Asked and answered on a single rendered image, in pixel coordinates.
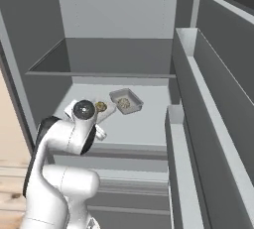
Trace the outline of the brown dumpling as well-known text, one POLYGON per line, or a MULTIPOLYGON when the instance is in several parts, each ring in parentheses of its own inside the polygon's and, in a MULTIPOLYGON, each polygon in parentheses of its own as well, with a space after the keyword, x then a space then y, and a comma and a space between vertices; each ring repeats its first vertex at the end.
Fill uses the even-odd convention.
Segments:
POLYGON ((120 98, 117 101, 117 104, 122 109, 128 109, 131 106, 131 103, 128 98, 120 98))
POLYGON ((107 105, 102 101, 96 102, 95 107, 98 112, 104 112, 107 109, 107 105))

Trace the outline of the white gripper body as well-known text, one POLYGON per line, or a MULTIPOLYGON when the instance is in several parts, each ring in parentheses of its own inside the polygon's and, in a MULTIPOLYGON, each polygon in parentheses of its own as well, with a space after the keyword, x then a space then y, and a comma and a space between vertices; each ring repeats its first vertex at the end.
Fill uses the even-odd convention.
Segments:
POLYGON ((95 128, 96 128, 96 138, 99 141, 103 141, 107 137, 107 134, 99 125, 95 125, 95 128))

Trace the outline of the grey tupperware container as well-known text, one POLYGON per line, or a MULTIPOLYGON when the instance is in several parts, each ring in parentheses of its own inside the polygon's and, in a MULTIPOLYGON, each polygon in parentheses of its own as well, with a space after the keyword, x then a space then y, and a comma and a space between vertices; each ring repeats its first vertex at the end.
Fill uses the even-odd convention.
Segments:
POLYGON ((123 88, 109 93, 110 99, 116 104, 117 109, 123 114, 131 114, 142 109, 144 102, 129 88, 123 88), (117 101, 120 98, 128 98, 131 106, 128 109, 122 109, 118 106, 117 101))

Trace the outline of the grey fridge shelf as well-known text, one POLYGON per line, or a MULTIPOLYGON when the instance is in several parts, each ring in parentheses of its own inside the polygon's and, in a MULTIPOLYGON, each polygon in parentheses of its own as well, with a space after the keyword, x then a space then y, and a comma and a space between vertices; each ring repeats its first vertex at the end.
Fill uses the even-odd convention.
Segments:
POLYGON ((166 78, 170 75, 172 45, 172 39, 65 38, 27 73, 166 78))

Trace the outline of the grey fridge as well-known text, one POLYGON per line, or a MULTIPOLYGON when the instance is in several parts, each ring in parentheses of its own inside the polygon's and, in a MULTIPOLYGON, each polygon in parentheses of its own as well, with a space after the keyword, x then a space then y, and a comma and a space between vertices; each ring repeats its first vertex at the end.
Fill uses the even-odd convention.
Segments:
POLYGON ((80 100, 111 101, 129 88, 140 111, 116 111, 100 123, 82 156, 50 150, 47 165, 91 170, 99 189, 86 200, 101 229, 171 229, 165 119, 172 104, 166 78, 29 75, 29 68, 65 38, 172 39, 176 0, 0 0, 0 66, 24 133, 30 160, 41 122, 71 119, 80 100))

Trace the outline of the grey fridge door bin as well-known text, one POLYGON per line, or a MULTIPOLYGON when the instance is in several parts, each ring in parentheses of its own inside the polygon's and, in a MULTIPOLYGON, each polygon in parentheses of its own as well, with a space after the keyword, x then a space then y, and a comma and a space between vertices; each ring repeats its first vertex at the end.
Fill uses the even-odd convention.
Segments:
POLYGON ((211 229, 192 168, 183 106, 169 105, 165 134, 169 168, 169 200, 173 229, 211 229))
POLYGON ((173 62, 203 196, 211 214, 240 211, 254 224, 254 185, 193 57, 196 29, 177 29, 173 62))

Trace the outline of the grey fridge door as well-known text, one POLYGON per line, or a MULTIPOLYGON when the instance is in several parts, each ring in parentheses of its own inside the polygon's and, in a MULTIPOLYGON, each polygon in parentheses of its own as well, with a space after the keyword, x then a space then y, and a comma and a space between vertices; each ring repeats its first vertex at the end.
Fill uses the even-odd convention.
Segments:
MULTIPOLYGON (((176 0, 174 28, 174 38, 177 29, 197 30, 193 57, 254 185, 254 10, 239 0, 176 0)), ((183 106, 173 50, 171 68, 171 105, 183 106)), ((211 229, 254 229, 240 211, 210 213, 186 116, 184 125, 211 229)))

